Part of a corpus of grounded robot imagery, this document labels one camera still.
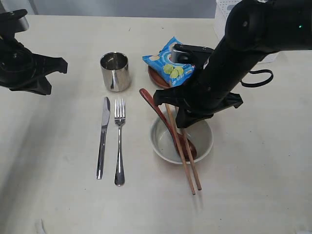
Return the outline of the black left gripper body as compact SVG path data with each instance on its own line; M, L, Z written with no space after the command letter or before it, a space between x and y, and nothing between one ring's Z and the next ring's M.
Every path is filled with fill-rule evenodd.
M183 84L180 109L211 115L245 75L245 58L209 58L206 67Z

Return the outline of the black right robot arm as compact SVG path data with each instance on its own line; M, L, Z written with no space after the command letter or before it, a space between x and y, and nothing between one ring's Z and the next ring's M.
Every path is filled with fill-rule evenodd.
M15 39L15 34L29 28L20 9L0 15L0 85L11 91L25 91L38 95L50 95L52 85L46 76L67 73L68 63L63 58L34 54Z

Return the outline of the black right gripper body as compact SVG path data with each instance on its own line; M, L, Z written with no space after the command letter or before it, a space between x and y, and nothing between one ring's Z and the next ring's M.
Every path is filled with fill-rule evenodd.
M34 61L31 52L15 39L0 40L0 85L15 88L36 80L31 77Z

